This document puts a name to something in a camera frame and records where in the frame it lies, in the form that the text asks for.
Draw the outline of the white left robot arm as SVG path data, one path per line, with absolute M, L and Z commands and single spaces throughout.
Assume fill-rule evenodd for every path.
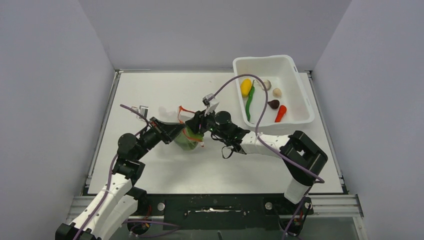
M 107 240 L 138 209 L 145 190 L 135 184 L 145 164 L 141 158 L 158 143 L 170 144 L 185 128 L 183 123 L 163 122 L 155 117 L 138 133 L 125 133 L 117 142 L 117 153 L 107 181 L 84 211 L 70 224 L 62 223 L 56 240 Z

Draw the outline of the clear orange zip bag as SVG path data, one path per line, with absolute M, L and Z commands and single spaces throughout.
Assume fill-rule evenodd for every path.
M 195 115 L 194 111 L 188 110 L 181 105 L 177 108 L 177 110 L 170 111 L 168 111 L 165 107 L 160 106 L 158 108 L 158 113 L 159 117 L 165 122 L 179 122 L 183 124 Z M 181 131 L 181 133 L 173 142 L 184 151 L 191 151 L 197 147 L 203 148 L 205 146 L 204 136 L 202 134 L 194 133 L 187 126 Z

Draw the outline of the green leafy vegetable toy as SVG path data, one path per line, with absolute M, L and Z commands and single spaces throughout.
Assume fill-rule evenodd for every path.
M 198 144 L 203 142 L 203 134 L 194 134 L 190 129 L 185 128 L 174 140 L 174 142 L 184 151 L 194 150 Z

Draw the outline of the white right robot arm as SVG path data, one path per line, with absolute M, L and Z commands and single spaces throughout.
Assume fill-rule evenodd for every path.
M 327 154 L 300 130 L 289 135 L 256 133 L 234 124 L 227 111 L 210 114 L 197 111 L 184 123 L 194 134 L 210 132 L 214 141 L 223 143 L 232 153 L 282 159 L 291 174 L 291 180 L 283 193 L 281 207 L 289 214 L 301 207 L 301 199 L 318 180 L 328 161 Z

